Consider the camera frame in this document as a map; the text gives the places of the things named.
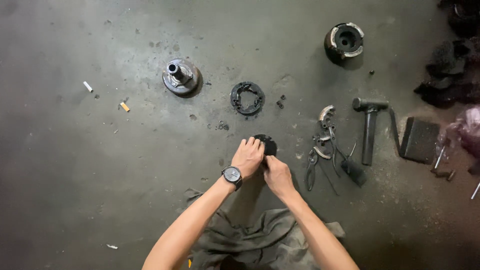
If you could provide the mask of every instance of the wristwatch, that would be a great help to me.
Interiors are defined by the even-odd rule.
[[[222,171],[223,178],[229,183],[232,183],[236,186],[235,191],[237,191],[242,184],[240,170],[237,167],[227,166]]]

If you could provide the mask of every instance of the black rag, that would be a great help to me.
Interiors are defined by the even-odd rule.
[[[190,206],[203,193],[185,192]],[[308,244],[288,209],[265,211],[252,227],[232,225],[218,210],[192,248],[191,269],[216,269],[227,257],[242,269],[319,269]]]

